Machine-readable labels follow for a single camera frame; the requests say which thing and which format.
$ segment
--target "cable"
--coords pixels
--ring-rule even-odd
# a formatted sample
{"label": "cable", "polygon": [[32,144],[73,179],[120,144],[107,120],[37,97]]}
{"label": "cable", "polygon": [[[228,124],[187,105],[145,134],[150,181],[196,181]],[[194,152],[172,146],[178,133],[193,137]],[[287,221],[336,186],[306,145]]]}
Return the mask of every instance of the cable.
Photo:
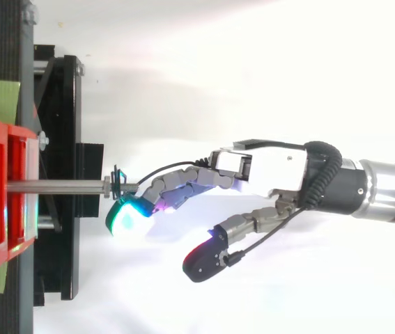
{"label": "cable", "polygon": [[141,180],[139,180],[137,182],[137,184],[138,185],[142,184],[143,182],[149,180],[152,176],[162,172],[163,170],[170,169],[170,168],[177,167],[177,166],[183,166],[183,165],[192,165],[192,166],[196,166],[196,167],[208,168],[210,166],[210,163],[208,161],[208,158],[202,158],[202,159],[196,160],[194,162],[192,162],[192,161],[176,162],[175,164],[167,165],[167,166],[164,166],[164,167],[154,170],[153,172],[147,174],[147,176],[145,176]]}
{"label": "cable", "polygon": [[280,229],[282,229],[289,221],[291,221],[293,218],[295,218],[298,214],[301,212],[306,211],[306,208],[302,207],[301,209],[293,212],[290,216],[285,218],[274,230],[268,232],[265,236],[260,238],[258,241],[256,241],[254,244],[250,245],[244,250],[239,250],[237,252],[231,253],[228,256],[224,257],[224,261],[228,267],[233,266],[234,264],[238,263],[248,252],[254,250],[257,246],[262,244],[265,240],[270,238],[272,235],[274,235],[276,232],[278,232]]}
{"label": "cable", "polygon": [[266,235],[264,235],[262,238],[260,238],[258,241],[256,241],[254,244],[250,245],[246,249],[244,249],[245,254],[247,254],[249,251],[252,251],[255,249],[257,246],[262,244],[265,240],[270,238],[274,233],[278,232],[280,229],[282,229],[289,221],[291,221],[293,218],[295,218],[298,214],[302,213],[305,211],[305,208],[301,208],[299,210],[296,210],[292,214],[290,214],[287,218],[285,218],[274,230],[268,232]]}
{"label": "cable", "polygon": [[308,153],[322,154],[327,157],[327,163],[317,176],[315,176],[315,180],[307,189],[302,201],[302,207],[312,210],[317,208],[323,199],[325,189],[340,170],[343,164],[343,157],[335,147],[322,141],[312,141],[304,144],[304,147]]}

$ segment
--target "gray arm segment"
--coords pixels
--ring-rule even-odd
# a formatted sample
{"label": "gray arm segment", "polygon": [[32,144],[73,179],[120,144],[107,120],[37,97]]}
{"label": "gray arm segment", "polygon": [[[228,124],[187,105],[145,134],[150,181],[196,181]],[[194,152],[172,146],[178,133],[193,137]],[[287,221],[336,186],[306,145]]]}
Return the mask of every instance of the gray arm segment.
{"label": "gray arm segment", "polygon": [[288,212],[282,215],[274,207],[264,207],[248,214],[236,214],[219,224],[226,231],[228,244],[234,244],[245,238],[249,233],[263,233],[273,231],[285,218]]}
{"label": "gray arm segment", "polygon": [[216,186],[230,189],[234,180],[234,177],[220,175],[216,170],[192,166],[156,177],[141,197],[153,203],[157,211],[168,207],[177,209],[188,198]]}

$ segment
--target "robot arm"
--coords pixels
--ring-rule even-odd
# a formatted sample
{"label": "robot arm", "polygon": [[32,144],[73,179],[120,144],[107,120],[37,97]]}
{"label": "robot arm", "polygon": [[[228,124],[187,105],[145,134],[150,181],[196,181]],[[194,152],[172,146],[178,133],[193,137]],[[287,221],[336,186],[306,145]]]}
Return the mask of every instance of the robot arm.
{"label": "robot arm", "polygon": [[[172,207],[219,186],[270,199],[270,206],[237,214],[216,225],[212,237],[183,262],[194,282],[213,277],[304,210],[350,214],[395,222],[395,164],[343,159],[325,143],[293,145],[248,140],[211,153],[205,166],[191,166],[156,177],[144,194],[130,200],[145,216]],[[233,254],[229,246],[248,233],[267,233]]]}

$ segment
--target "bolt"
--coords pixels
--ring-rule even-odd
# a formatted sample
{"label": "bolt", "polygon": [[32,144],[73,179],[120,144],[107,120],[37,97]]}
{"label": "bolt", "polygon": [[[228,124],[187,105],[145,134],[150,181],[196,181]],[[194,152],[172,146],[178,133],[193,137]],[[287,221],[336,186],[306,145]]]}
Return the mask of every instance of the bolt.
{"label": "bolt", "polygon": [[50,140],[45,136],[45,132],[41,131],[38,136],[39,139],[39,149],[41,151],[45,150],[45,146],[49,145]]}
{"label": "bolt", "polygon": [[28,3],[22,11],[22,21],[29,26],[34,26],[39,22],[38,7],[32,3]]}
{"label": "bolt", "polygon": [[86,71],[86,69],[84,67],[84,64],[81,64],[81,63],[77,64],[77,75],[78,76],[83,77],[85,74],[85,71]]}

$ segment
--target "small black clip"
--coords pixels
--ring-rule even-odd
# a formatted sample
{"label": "small black clip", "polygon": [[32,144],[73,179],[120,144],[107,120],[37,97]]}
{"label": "small black clip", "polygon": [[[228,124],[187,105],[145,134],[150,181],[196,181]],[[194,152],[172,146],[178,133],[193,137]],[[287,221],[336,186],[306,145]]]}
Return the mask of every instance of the small black clip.
{"label": "small black clip", "polygon": [[121,177],[123,177],[123,184],[127,182],[127,176],[125,173],[121,171],[121,169],[117,169],[116,165],[114,165],[114,171],[111,172],[111,190],[112,190],[112,198],[114,200],[120,200],[122,194],[121,191]]}

